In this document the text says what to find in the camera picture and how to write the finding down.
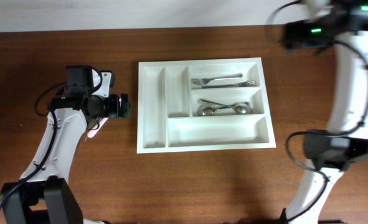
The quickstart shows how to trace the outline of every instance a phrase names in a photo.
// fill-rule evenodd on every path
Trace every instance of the drawer organizer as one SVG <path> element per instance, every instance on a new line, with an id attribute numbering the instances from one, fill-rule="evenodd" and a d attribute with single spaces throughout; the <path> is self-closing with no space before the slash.
<path id="1" fill-rule="evenodd" d="M 254 80 L 255 86 L 201 88 L 192 78 L 242 73 L 225 85 Z M 198 116 L 199 99 L 222 104 L 248 102 L 252 114 L 232 109 Z M 137 153 L 273 148 L 267 89 L 261 58 L 139 63 Z"/>

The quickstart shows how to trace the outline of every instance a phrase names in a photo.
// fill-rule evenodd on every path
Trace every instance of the white backdrop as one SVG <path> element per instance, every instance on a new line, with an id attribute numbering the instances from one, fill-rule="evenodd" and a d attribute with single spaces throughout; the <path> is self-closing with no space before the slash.
<path id="1" fill-rule="evenodd" d="M 264 25 L 290 0 L 0 0 L 0 32 Z M 283 10 L 275 24 L 305 18 Z"/>

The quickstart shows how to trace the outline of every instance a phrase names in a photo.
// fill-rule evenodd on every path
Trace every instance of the fork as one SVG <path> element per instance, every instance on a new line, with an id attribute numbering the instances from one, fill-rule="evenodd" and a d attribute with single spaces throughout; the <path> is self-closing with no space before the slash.
<path id="1" fill-rule="evenodd" d="M 257 86 L 256 81 L 247 80 L 245 82 L 236 83 L 236 84 L 202 86 L 202 88 L 227 88 L 227 87 L 250 87 L 250 86 Z"/>
<path id="2" fill-rule="evenodd" d="M 237 79 L 241 78 L 243 76 L 242 73 L 236 73 L 233 75 L 224 75 L 221 77 L 215 77 L 215 78 L 192 78 L 191 83 L 194 85 L 206 85 L 212 80 L 228 80 L 228 79 Z"/>

